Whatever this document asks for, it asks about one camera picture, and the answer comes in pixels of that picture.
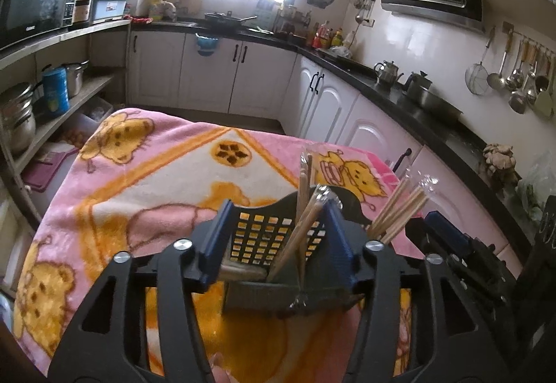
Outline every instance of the pink blanket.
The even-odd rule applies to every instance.
[[[38,368],[50,360],[83,297],[112,256],[161,251],[213,218],[223,200],[263,206],[297,188],[302,149],[318,156],[317,182],[351,190],[374,219],[398,184],[374,154],[292,137],[191,123],[157,112],[116,112],[80,151],[27,256],[14,333]],[[404,234],[398,253],[419,256]],[[155,290],[147,292],[151,369],[162,373]],[[407,362],[409,294],[402,292],[398,361]],[[208,355],[241,383],[340,382],[354,343],[358,307],[289,319],[222,316],[222,285],[196,295]]]

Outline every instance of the blue canister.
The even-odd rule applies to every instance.
[[[70,110],[66,69],[64,67],[45,71],[42,75],[42,85],[46,107],[52,116],[57,117]]]

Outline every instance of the metal teapot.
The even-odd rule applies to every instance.
[[[383,82],[387,85],[394,85],[394,82],[398,81],[404,73],[398,75],[399,68],[394,65],[394,62],[377,63],[374,70],[378,74],[379,82]]]

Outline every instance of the wire strainer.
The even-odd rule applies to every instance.
[[[483,60],[485,60],[490,45],[494,40],[495,32],[496,27],[493,27],[490,31],[488,43],[486,44],[485,52],[480,63],[475,63],[474,65],[471,65],[469,68],[467,68],[467,70],[465,70],[465,85],[467,85],[468,90],[472,94],[478,94],[479,96],[483,95],[489,88],[486,81],[488,77],[488,71],[483,66]]]

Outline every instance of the oyster mushroom cluster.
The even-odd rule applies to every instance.
[[[513,146],[491,143],[483,150],[488,175],[501,182],[517,183]]]

